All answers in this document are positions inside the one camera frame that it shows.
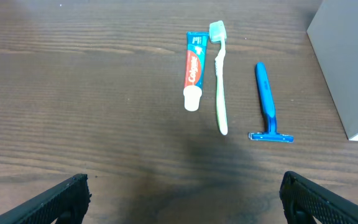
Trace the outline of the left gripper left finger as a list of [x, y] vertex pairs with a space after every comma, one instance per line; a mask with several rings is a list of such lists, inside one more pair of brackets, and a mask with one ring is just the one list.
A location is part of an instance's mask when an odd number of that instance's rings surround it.
[[73, 177], [0, 215], [0, 224], [82, 224], [90, 204], [88, 176]]

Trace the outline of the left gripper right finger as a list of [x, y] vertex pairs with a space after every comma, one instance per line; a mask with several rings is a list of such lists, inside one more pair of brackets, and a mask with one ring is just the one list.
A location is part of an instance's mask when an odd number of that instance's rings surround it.
[[283, 176], [280, 199], [288, 224], [358, 224], [358, 205], [293, 171]]

